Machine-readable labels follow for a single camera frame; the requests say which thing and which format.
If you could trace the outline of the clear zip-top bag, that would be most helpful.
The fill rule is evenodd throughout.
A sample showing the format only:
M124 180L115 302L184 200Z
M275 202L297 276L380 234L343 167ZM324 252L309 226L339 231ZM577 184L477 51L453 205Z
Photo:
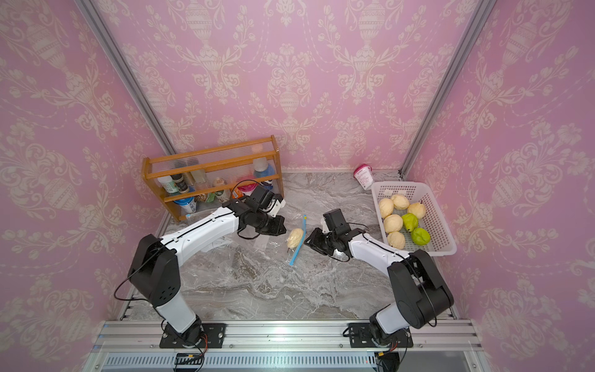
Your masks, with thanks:
M312 231L311 224L313 222L314 219L310 215L298 214L290 217L289 220L285 221L287 227L285 235L278 237L260 236L257 238L254 244L256 253L270 263L277 262L282 267L297 269L303 253L306 251L304 242L307 235ZM287 238L290 232L297 228L303 229L304 236L297 249L290 250L287 247Z

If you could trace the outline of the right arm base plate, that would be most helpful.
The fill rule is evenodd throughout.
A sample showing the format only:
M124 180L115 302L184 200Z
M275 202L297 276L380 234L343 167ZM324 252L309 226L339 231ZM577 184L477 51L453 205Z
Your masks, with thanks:
M379 325L368 322L351 322L344 329L343 337L350 340L352 348L387 348L395 350L398 348L413 347L412 335L409 329L398 330L395 333L385 333Z

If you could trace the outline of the beige pear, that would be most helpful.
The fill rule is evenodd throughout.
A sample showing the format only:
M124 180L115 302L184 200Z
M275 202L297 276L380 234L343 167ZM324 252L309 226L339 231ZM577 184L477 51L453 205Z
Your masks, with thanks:
M385 219L394 212L394 203L390 198L382 198L378 203L381 218Z
M406 210L410 206L410 201L404 195L395 194L390 199L397 210Z
M400 215L392 214L384 219L384 232L386 234L400 232L403 226L403 218Z

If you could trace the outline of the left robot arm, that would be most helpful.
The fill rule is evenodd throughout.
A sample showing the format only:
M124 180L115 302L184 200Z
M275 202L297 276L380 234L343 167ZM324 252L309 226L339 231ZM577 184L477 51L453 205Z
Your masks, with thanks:
M181 347L212 346L202 320L181 294L181 267L195 254L215 247L215 241L254 228L257 237L278 237L287 232L279 214L285 199L257 183L248 196L232 198L213 213L162 237L149 234L139 242L127 281L167 323L167 339Z

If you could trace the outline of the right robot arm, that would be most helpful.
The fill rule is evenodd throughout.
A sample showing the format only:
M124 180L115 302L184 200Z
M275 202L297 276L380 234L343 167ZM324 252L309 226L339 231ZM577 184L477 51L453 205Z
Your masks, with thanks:
M388 246L365 230L351 227L341 209L325 213L323 220L327 230L314 229L304 245L342 262L363 261L390 281L394 302L369 320L369 332L376 345L396 347L399 332L436 326L438 315L454 305L452 292L427 252Z

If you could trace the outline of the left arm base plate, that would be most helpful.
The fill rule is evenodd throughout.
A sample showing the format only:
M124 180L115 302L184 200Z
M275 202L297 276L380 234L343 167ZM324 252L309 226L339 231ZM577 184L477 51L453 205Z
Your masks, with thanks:
M199 336L181 336L168 323L164 323L159 348L161 349L221 349L226 337L225 323L203 323Z

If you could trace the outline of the green pear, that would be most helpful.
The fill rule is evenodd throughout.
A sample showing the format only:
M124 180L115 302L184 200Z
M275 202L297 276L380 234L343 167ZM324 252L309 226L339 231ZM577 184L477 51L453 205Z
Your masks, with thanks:
M423 228L417 227L411 232L412 242L418 246L425 246L430 243L431 235Z
M412 233L415 229L418 228L418 226L419 226L418 217L415 214L407 213L407 214L404 214L401 218L403 221L403 227L409 233Z

